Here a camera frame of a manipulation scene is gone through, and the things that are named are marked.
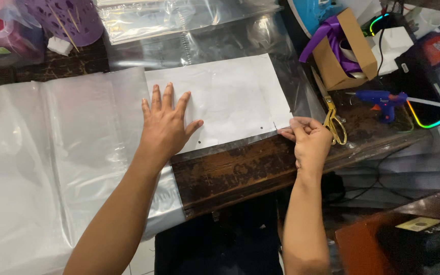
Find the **white paper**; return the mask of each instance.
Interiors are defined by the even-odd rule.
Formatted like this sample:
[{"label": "white paper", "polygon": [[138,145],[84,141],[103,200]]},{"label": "white paper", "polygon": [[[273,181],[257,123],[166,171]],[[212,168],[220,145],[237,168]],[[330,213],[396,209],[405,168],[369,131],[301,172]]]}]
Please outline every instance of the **white paper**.
[{"label": "white paper", "polygon": [[237,141],[289,125],[290,107],[269,55],[249,56],[145,72],[150,96],[158,84],[174,84],[174,102],[191,91],[185,126],[204,125],[180,153]]}]

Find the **glowing light strip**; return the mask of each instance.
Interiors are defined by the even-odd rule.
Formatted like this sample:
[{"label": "glowing light strip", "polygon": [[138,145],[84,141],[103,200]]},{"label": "glowing light strip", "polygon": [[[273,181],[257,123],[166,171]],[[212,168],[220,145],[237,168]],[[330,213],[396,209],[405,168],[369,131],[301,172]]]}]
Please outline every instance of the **glowing light strip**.
[{"label": "glowing light strip", "polygon": [[372,34],[373,36],[375,36],[375,34],[373,33],[373,24],[374,24],[376,21],[382,19],[383,16],[388,16],[388,15],[390,15],[390,14],[387,13],[387,14],[385,14],[385,15],[380,15],[378,18],[376,18],[376,19],[371,23],[371,25],[370,25],[370,32],[371,32],[371,34]]},{"label": "glowing light strip", "polygon": [[440,120],[438,122],[434,123],[434,124],[431,124],[431,125],[422,125],[422,123],[419,121],[419,118],[415,114],[415,111],[412,108],[412,104],[410,104],[410,101],[407,100],[407,103],[408,103],[408,106],[410,107],[410,110],[412,110],[412,113],[413,113],[413,115],[415,117],[415,120],[417,121],[417,124],[419,124],[420,127],[422,127],[422,128],[432,128],[432,127],[440,125]]}]

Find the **wood surface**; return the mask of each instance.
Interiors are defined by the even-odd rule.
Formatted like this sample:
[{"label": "wood surface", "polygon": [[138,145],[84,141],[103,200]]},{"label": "wood surface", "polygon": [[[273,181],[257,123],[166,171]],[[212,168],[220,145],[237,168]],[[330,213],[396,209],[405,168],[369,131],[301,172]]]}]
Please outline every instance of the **wood surface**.
[{"label": "wood surface", "polygon": [[[106,50],[100,39],[73,50],[69,57],[51,51],[39,65],[0,70],[0,84],[48,81],[95,72],[109,72]],[[403,108],[396,110],[395,122],[380,123],[371,105],[341,91],[330,92],[344,124],[348,142],[334,145],[324,171],[329,172],[357,161],[392,152],[430,137],[428,130],[414,129]],[[188,219],[260,196],[294,183],[296,178],[294,143],[275,135],[221,153],[172,161],[174,176]]]}]

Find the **blue object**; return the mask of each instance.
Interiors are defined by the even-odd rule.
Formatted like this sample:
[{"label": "blue object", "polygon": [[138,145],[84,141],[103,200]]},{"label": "blue object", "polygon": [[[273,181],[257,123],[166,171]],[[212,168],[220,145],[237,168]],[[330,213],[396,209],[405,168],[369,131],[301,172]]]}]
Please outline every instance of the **blue object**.
[{"label": "blue object", "polygon": [[290,8],[305,34],[311,38],[327,18],[343,10],[342,5],[331,5],[330,0],[288,0]]},{"label": "blue object", "polygon": [[381,110],[383,123],[395,120],[395,106],[401,106],[407,102],[407,94],[401,92],[398,95],[390,94],[389,91],[362,90],[355,93],[362,101],[372,102],[375,106],[371,109]]}]

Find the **cardboard box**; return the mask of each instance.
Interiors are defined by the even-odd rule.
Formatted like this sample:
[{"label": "cardboard box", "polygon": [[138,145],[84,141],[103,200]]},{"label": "cardboard box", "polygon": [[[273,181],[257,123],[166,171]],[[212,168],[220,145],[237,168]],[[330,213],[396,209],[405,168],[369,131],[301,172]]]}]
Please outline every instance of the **cardboard box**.
[{"label": "cardboard box", "polygon": [[367,78],[350,78],[342,70],[339,61],[335,58],[328,39],[325,37],[313,50],[313,56],[317,63],[322,80],[328,91],[357,87],[364,82],[375,78],[378,71],[378,62],[376,61],[370,46],[364,38],[363,32],[352,14],[351,9],[347,8],[341,12],[337,19],[344,30],[352,51],[361,66],[363,73]]}]

